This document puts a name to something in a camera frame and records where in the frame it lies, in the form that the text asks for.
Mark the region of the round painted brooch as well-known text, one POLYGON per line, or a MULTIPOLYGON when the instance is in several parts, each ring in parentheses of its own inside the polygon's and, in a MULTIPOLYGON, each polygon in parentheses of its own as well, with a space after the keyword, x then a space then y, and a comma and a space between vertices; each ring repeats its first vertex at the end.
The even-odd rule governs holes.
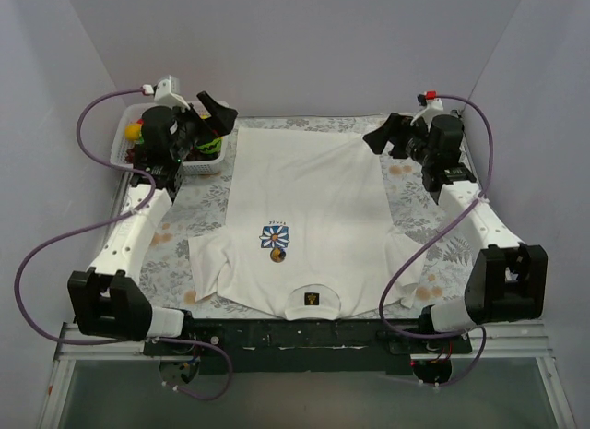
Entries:
POLYGON ((287 253, 284 248, 277 247, 277 248, 274 248, 270 251, 269 256, 273 262, 282 263, 285 260, 287 253))

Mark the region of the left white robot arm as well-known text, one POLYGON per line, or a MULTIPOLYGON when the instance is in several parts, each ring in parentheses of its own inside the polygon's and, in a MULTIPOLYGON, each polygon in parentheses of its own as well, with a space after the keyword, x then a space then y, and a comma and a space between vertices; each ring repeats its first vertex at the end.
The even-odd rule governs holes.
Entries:
POLYGON ((164 338, 178 355, 189 353, 195 331, 180 309, 151 304, 138 285, 145 255, 183 182, 183 161, 194 149, 230 134, 238 113, 202 91, 193 104, 156 99, 141 117, 132 161, 130 197, 100 253, 85 271, 71 274, 67 289, 79 330, 89 336, 140 341, 164 338))

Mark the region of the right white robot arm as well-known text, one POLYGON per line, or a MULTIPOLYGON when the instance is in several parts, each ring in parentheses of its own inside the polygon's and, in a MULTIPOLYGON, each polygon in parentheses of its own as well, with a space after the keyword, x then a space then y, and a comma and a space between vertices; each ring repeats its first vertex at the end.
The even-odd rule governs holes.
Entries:
POLYGON ((451 219, 440 234, 459 230, 474 255, 462 296, 424 308, 413 330, 390 327, 432 353, 477 326, 536 319, 544 308, 548 254, 511 232, 490 206, 461 161, 463 139, 462 121, 450 114, 426 122, 392 113, 363 137, 376 155, 391 144, 393 158, 420 165, 425 190, 451 219))

